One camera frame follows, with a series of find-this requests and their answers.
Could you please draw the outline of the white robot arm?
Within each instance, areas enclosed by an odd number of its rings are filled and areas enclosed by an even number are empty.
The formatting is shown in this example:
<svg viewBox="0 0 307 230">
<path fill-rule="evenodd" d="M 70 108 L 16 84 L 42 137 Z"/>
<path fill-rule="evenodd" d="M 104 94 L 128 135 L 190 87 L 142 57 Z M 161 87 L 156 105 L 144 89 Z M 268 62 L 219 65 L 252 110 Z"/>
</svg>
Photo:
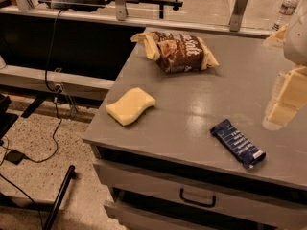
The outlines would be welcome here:
<svg viewBox="0 0 307 230">
<path fill-rule="evenodd" d="M 272 88 L 263 127 L 279 130 L 285 127 L 307 104 L 307 4 L 302 1 L 285 30 L 284 57 L 295 64 L 288 73 L 280 73 Z"/>
</svg>

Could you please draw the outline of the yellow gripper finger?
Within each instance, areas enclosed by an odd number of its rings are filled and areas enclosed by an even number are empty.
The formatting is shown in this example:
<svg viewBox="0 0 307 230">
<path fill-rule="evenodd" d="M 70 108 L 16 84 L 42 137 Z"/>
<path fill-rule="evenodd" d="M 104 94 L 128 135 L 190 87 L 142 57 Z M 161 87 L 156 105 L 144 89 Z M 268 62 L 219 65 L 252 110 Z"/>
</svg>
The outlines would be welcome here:
<svg viewBox="0 0 307 230">
<path fill-rule="evenodd" d="M 307 104 L 307 67 L 298 65 L 280 74 L 272 91 L 267 120 L 284 127 Z"/>
<path fill-rule="evenodd" d="M 267 47 L 282 47 L 288 26 L 289 24 L 285 24 L 276 32 L 272 33 L 269 37 L 265 39 L 264 45 Z"/>
</svg>

